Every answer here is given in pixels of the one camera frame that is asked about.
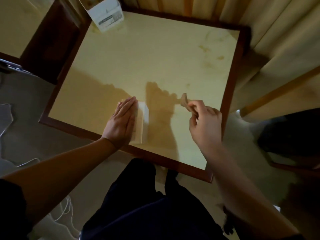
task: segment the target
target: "person's right hand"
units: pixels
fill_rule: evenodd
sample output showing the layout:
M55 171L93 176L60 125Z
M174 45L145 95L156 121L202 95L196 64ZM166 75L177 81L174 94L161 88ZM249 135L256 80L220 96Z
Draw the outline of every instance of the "person's right hand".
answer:
M208 149L218 149L222 146L221 121L222 114L218 109L205 106L202 100L188 103L198 112L198 120L193 114L190 118L190 133L202 153Z

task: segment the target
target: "wooden frame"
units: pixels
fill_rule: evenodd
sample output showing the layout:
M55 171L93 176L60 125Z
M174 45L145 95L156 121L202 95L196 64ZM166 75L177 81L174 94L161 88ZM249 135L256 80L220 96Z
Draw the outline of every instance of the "wooden frame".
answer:
M194 23L194 24L200 24L200 25L206 25L206 26L211 26L211 27L216 27L216 28L226 28L226 29L232 29L232 30L240 30L240 34L238 37L237 45L234 51L234 56L232 60L232 64L230 67L230 72L229 72L229 77L227 80L225 92L223 95L222 99L222 105L220 108L220 111L222 113L222 134L224 132L228 114L229 114L229 109L230 109L230 104L232 101L232 96L237 80L237 67L238 64L240 63L244 47L250 43L249 37L250 37L250 28L247 27L242 27L242 26L236 26L236 25L231 25L231 24L222 24L222 23L214 23L210 20L200 20L200 19L195 19L191 17L183 17L183 16L178 16L178 15L172 15L172 14L166 14L166 13L161 13L161 12L154 12L154 11L148 11L148 10L143 10L143 9L132 9L128 7L123 7L123 11L127 12L134 12L138 14L143 14L143 15L149 15L149 16L154 16L154 17L159 17L159 18L165 18L165 19L171 19L171 20L177 20L177 21L182 21L182 22L189 22L189 23ZM56 97L58 96L58 93L60 91L60 88L69 72L69 69L73 63L73 60L78 52L78 49L82 43L82 40L84 39L86 32L90 26L91 20L86 20L84 24L80 27L80 34L74 44L74 47L69 55L69 57L66 60L66 63L64 64L59 76L58 76L58 84L53 90L53 93L48 101L48 104L42 113L42 116L39 120L40 123L44 125L48 125L50 127L62 130L66 133L75 135L77 137L81 138L87 138L91 139L93 141L98 140L101 135L98 135L94 132L81 129L79 127L64 123L62 121L53 119L49 117L50 110L54 104L54 101ZM205 170L187 165L185 163L149 152L145 151L143 149L134 147L132 145L127 145L121 148L122 151L130 153L134 155L135 157L140 157L143 159L146 159L154 164L164 166L168 169L173 169L176 170L180 173L186 174L188 176L206 181L211 183L213 179L213 173L210 171L208 165L206 166Z

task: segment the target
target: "black shirt sleeve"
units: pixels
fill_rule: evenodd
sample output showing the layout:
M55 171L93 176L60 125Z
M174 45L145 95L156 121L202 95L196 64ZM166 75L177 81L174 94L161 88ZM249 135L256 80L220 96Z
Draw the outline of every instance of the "black shirt sleeve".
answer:
M27 239L32 224L26 218L26 201L20 186L0 179L1 239Z

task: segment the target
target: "hand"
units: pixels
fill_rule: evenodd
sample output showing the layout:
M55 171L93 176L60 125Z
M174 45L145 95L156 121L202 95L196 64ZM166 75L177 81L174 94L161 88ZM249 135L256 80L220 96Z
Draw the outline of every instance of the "hand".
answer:
M205 106L202 100L188 103L198 112L198 121L193 114L190 118L190 133L194 142L203 152L218 149L222 146L221 121L222 114L218 109Z
M138 109L136 97L119 102L114 114L106 124L102 138L108 139L116 149L128 145L134 130L135 111Z

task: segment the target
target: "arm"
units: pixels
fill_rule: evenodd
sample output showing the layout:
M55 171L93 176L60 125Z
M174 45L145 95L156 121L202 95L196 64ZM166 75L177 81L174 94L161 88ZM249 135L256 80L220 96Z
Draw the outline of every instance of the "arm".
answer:
M3 177L22 188L26 216L34 225L96 166L130 142L136 108L135 97L119 102L99 140Z
M244 175L222 145L222 114L203 101L192 101L199 113L190 119L190 132L206 158L217 181L226 208L250 226L258 239L281 239L298 234L298 230L263 196Z

